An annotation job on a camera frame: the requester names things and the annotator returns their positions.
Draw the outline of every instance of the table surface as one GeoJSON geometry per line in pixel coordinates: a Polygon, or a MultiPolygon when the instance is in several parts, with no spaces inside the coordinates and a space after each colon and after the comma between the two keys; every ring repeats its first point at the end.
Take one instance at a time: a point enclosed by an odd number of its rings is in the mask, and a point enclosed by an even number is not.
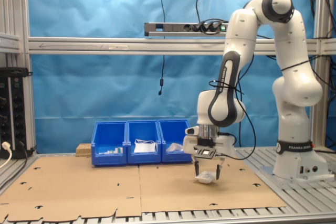
{"type": "MultiPolygon", "coordinates": [[[[246,156],[252,148],[237,148],[241,156],[246,156]]],[[[22,173],[42,156],[66,156],[71,154],[38,154],[29,158],[22,173]]],[[[336,155],[320,153],[328,163],[336,164],[336,155]]],[[[147,212],[141,217],[115,216],[105,218],[78,218],[76,221],[64,224],[99,224],[115,222],[133,223],[336,223],[336,182],[318,182],[306,184],[289,184],[279,186],[260,169],[272,168],[276,159],[274,147],[258,147],[245,163],[262,179],[288,207],[281,208],[249,208],[231,210],[176,211],[176,212],[147,212]]],[[[24,160],[12,160],[0,171],[0,185],[22,166],[24,160]]],[[[39,221],[17,222],[17,224],[40,224],[39,221]]]]}

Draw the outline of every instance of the cardboard sheet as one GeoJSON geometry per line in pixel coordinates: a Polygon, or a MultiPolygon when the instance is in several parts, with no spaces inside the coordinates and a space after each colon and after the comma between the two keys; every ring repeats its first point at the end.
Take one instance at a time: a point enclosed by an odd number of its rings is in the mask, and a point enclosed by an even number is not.
{"type": "MultiPolygon", "coordinates": [[[[216,164],[201,160],[200,172],[216,164]]],[[[284,206],[242,161],[225,160],[220,180],[204,185],[192,164],[93,168],[90,158],[57,156],[39,158],[0,196],[0,221],[284,206]]]]}
{"type": "Polygon", "coordinates": [[[41,157],[0,196],[0,217],[9,221],[71,221],[116,210],[141,215],[139,168],[93,168],[86,157],[41,157]]]}
{"type": "MultiPolygon", "coordinates": [[[[199,160],[200,173],[215,172],[216,166],[199,160]]],[[[220,179],[208,185],[195,180],[193,165],[140,166],[140,184],[143,212],[286,206],[243,161],[229,158],[220,179]]]]}

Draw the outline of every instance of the blue backdrop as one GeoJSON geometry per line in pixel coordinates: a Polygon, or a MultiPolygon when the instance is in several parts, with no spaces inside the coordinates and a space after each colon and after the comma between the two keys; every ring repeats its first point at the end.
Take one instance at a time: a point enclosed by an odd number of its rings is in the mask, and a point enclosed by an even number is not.
{"type": "MultiPolygon", "coordinates": [[[[163,0],[166,22],[197,22],[196,0],[163,0]]],[[[201,20],[229,19],[249,0],[199,0],[201,20]]],[[[313,35],[309,0],[293,0],[313,35]]],[[[145,22],[162,22],[160,0],[29,0],[31,36],[144,37],[145,22]]],[[[259,34],[272,37],[269,27],[259,34]]],[[[158,96],[162,56],[33,55],[37,150],[74,152],[91,141],[96,121],[187,118],[197,121],[198,94],[216,79],[221,56],[166,56],[163,94],[158,96]]],[[[274,146],[278,115],[271,90],[281,76],[275,61],[256,56],[242,80],[243,102],[258,146],[274,146]]],[[[237,134],[238,125],[228,130],[237,134]]],[[[253,145],[249,122],[243,146],[253,145]]]]}

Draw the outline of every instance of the storage bin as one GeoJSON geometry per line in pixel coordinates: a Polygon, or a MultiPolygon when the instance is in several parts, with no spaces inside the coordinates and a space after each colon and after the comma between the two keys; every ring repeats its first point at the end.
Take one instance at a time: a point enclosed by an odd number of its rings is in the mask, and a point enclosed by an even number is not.
{"type": "Polygon", "coordinates": [[[91,141],[91,159],[95,166],[127,163],[127,123],[97,122],[91,141]],[[122,153],[107,153],[116,148],[122,153]]]}
{"type": "Polygon", "coordinates": [[[167,152],[172,143],[181,144],[185,136],[185,129],[189,128],[188,120],[159,120],[159,129],[162,142],[162,162],[187,163],[191,162],[191,154],[183,151],[167,152]]]}
{"type": "Polygon", "coordinates": [[[127,122],[127,161],[128,164],[161,162],[161,138],[157,121],[127,122]],[[135,153],[135,139],[154,141],[156,143],[156,151],[135,153]]]}

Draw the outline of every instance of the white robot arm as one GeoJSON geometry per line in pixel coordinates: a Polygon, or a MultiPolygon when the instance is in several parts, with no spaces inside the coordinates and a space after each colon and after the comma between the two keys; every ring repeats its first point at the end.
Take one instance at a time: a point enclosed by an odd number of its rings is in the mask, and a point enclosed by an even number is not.
{"type": "MultiPolygon", "coordinates": [[[[221,162],[225,156],[234,156],[234,137],[220,134],[219,128],[238,123],[245,116],[245,107],[234,98],[234,92],[239,72],[252,59],[261,25],[270,25],[274,31],[277,63],[283,74],[273,85],[279,113],[274,173],[285,179],[321,179],[328,168],[325,160],[312,150],[309,119],[304,108],[318,103],[322,87],[312,72],[305,25],[301,14],[294,10],[292,0],[251,0],[243,9],[233,12],[218,85],[214,90],[200,93],[198,126],[186,130],[184,152],[195,158],[220,159],[221,162]]],[[[195,168],[198,175],[197,161],[195,168]]]]}

